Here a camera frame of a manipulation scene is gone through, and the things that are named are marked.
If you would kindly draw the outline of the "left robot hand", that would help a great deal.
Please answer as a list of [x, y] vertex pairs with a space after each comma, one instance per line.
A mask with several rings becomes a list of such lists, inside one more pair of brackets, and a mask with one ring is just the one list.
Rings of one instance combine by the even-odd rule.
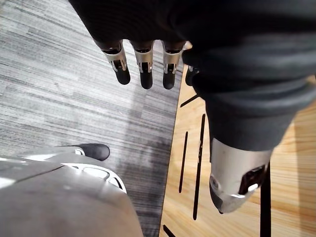
[[262, 185], [274, 148], [316, 98], [313, 0], [73, 0], [105, 52], [190, 42], [182, 60], [205, 101], [211, 139], [211, 199], [234, 212]]

